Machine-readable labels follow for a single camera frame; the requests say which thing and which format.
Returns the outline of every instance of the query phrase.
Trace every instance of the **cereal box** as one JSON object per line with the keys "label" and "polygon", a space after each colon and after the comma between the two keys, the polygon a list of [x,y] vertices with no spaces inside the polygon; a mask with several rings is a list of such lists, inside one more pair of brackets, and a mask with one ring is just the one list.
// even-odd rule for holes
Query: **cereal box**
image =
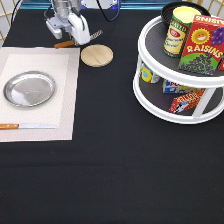
{"label": "cereal box", "polygon": [[196,107],[204,91],[204,89],[199,89],[196,92],[188,93],[186,95],[174,98],[170,107],[170,112],[172,114],[177,114],[192,107]]}
{"label": "cereal box", "polygon": [[179,69],[213,75],[224,52],[224,19],[196,15]]}
{"label": "cereal box", "polygon": [[169,80],[163,81],[163,93],[190,93],[199,90],[198,88],[183,86]]}

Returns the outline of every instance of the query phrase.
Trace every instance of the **raisins box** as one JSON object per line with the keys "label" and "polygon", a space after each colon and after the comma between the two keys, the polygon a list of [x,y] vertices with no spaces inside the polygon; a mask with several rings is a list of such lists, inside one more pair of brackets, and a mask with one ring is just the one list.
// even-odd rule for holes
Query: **raisins box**
{"label": "raisins box", "polygon": [[224,52],[224,19],[196,15],[179,69],[213,75]]}

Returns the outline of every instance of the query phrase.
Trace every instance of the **silver plate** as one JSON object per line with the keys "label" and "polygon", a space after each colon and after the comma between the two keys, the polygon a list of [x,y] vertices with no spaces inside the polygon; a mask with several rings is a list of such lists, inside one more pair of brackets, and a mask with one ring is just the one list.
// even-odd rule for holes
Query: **silver plate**
{"label": "silver plate", "polygon": [[24,72],[10,79],[3,90],[5,98],[19,107],[32,107],[48,100],[54,93],[54,79],[37,71]]}

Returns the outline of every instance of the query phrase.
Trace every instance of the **wooden coaster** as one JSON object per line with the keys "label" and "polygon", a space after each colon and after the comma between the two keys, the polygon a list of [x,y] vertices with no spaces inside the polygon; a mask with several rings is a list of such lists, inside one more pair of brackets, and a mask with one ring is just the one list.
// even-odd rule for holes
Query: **wooden coaster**
{"label": "wooden coaster", "polygon": [[109,64],[113,59],[113,51],[104,45],[90,45],[82,50],[82,61],[92,67]]}

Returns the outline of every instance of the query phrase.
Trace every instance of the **black tablecloth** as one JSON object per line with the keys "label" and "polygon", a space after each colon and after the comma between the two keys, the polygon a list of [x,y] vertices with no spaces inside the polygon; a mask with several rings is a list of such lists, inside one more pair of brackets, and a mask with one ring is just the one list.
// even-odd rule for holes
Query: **black tablecloth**
{"label": "black tablecloth", "polygon": [[[90,44],[114,59],[102,68],[80,61],[72,141],[0,143],[0,223],[223,223],[224,113],[173,124],[133,93],[138,37],[160,12],[121,10],[112,23],[98,10],[82,14],[91,33],[104,31]],[[20,10],[4,47],[58,42],[42,10]]]}

